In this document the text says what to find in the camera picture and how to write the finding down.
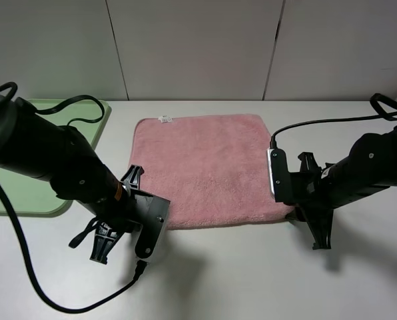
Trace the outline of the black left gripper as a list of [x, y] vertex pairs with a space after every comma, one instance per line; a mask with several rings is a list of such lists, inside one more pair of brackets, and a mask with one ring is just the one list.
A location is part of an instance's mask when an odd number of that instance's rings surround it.
[[140, 165], [131, 165], [117, 184], [115, 194], [110, 194], [98, 202], [87, 203], [85, 208], [97, 216], [100, 223], [95, 230], [90, 260], [107, 264], [108, 254], [121, 239], [124, 233], [132, 233], [141, 229], [137, 214], [136, 199], [133, 191], [141, 185], [144, 169]]

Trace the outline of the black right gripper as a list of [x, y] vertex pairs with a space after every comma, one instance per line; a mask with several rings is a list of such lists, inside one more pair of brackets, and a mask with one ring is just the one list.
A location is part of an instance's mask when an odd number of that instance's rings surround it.
[[[331, 249], [333, 209], [337, 209], [338, 204], [329, 198], [328, 182], [323, 181], [328, 177], [330, 170], [322, 170], [312, 152], [302, 152], [298, 159], [300, 160], [300, 170], [289, 173], [292, 197], [286, 201], [287, 205], [295, 206], [295, 208], [286, 215], [286, 219], [308, 225], [314, 237], [312, 247], [314, 250]], [[316, 204], [323, 207], [299, 207], [305, 204]]]

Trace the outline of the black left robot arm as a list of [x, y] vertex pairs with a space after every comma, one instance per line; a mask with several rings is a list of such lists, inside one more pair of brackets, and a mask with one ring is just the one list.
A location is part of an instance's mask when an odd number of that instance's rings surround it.
[[0, 95], [0, 168], [46, 181], [58, 198], [90, 210], [94, 218], [69, 246], [75, 248], [94, 231], [91, 260], [106, 263], [121, 236], [139, 230], [136, 200], [75, 127], [42, 116], [22, 98]]

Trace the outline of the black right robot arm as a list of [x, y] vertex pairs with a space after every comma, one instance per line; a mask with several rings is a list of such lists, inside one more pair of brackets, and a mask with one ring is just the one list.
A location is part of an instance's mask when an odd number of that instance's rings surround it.
[[397, 187], [397, 127], [366, 133], [347, 157], [312, 175], [295, 173], [297, 219], [307, 223], [314, 249], [330, 249], [334, 210], [390, 187]]

